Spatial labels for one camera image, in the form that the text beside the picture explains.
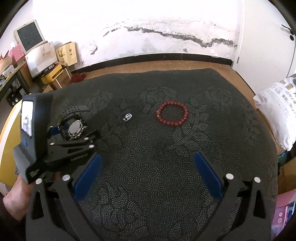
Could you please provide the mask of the person's left hand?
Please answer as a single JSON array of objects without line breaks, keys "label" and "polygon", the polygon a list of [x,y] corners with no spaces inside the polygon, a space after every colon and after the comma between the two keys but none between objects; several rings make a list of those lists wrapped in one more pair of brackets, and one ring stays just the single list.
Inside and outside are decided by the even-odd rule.
[{"label": "person's left hand", "polygon": [[17,221],[27,214],[34,184],[27,184],[20,174],[12,189],[3,198],[5,209]]}]

